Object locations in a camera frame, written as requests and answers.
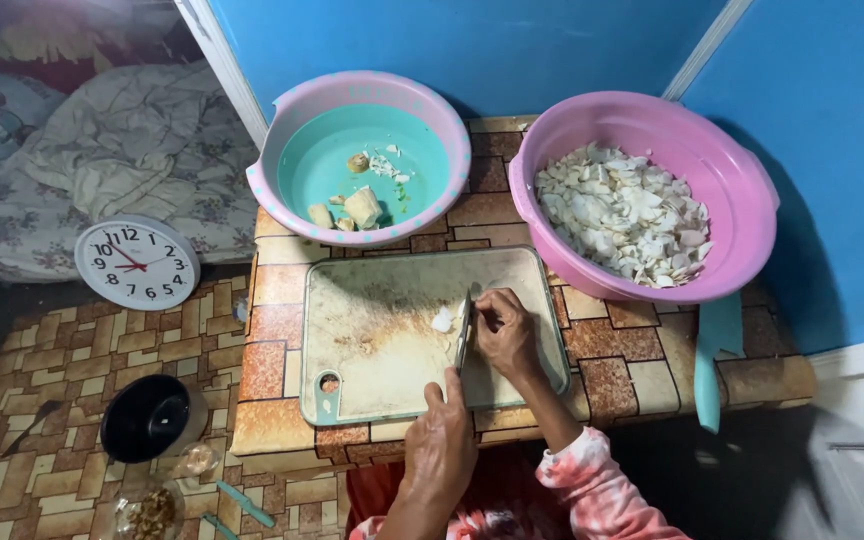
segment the pink tie-dye shirt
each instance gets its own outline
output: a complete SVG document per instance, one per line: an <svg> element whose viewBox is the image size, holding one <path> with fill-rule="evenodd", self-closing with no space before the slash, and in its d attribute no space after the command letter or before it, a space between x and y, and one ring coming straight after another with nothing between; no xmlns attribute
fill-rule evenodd
<svg viewBox="0 0 864 540"><path fill-rule="evenodd" d="M642 498L609 452L609 438L586 427L568 448L545 457L535 477L552 490L569 510L571 533L577 540L621 538L629 540L687 539L666 523L662 512ZM361 522L350 540L368 540L378 534L385 516ZM512 500L506 507L474 512L457 511L448 523L446 540L558 540L569 536L535 504Z"/></svg>

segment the person's left hand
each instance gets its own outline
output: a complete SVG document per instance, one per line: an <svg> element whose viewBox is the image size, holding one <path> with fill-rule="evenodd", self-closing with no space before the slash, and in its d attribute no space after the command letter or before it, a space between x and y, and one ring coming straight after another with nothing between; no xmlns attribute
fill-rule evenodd
<svg viewBox="0 0 864 540"><path fill-rule="evenodd" d="M429 510L448 517L473 477L478 447L454 367L445 369L445 393L435 382L425 386L428 412L405 432L405 476L399 493L421 498Z"/></svg>

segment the white blanket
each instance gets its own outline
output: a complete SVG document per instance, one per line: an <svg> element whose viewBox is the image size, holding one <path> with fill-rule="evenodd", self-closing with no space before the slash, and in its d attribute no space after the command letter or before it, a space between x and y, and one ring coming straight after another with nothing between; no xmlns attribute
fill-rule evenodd
<svg viewBox="0 0 864 540"><path fill-rule="evenodd" d="M110 69L69 96L12 156L13 165L68 191L93 220L165 219L195 191L170 174L217 95L222 86L205 60Z"/></svg>

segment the clock hand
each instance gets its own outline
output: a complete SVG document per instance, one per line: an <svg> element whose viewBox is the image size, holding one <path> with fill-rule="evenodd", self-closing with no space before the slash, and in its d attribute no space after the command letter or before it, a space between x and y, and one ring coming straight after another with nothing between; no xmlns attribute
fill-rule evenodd
<svg viewBox="0 0 864 540"><path fill-rule="evenodd" d="M145 266L149 266L150 264L156 264L159 261L165 261L166 259L169 259L169 257L163 256L162 258L157 258L156 260L153 260L152 262L146 262L145 264L142 265L143 266L142 271L145 272L145 268L144 268ZM128 268L125 272L123 272L123 274L127 274L127 273L132 272L133 270L137 269L138 266L126 264L125 266L116 266L116 268Z"/></svg>
<svg viewBox="0 0 864 540"><path fill-rule="evenodd" d="M116 246L114 243L112 243L112 242L108 242L108 245L111 246L113 250L119 252L119 254L121 254L122 257L128 259L128 262L129 262L129 263L132 263L132 266L134 266L135 268L138 268L139 270L145 272L145 264L142 264L141 262L136 262L136 260L135 260L134 258L132 258L132 257L130 257L130 256L128 256L128 255L126 254L126 251L122 251L122 250L120 250L120 249L118 248L118 246Z"/></svg>

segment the blue wall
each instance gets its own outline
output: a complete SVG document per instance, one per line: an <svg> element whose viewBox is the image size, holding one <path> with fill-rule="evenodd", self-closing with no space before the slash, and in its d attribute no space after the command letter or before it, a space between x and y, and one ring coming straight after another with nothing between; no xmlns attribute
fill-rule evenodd
<svg viewBox="0 0 864 540"><path fill-rule="evenodd" d="M864 2L754 0L682 101L775 180L765 275L798 347L864 342Z"/></svg>
<svg viewBox="0 0 864 540"><path fill-rule="evenodd" d="M725 0L210 0L259 106L346 69L428 85L463 117L575 94L661 95Z"/></svg>

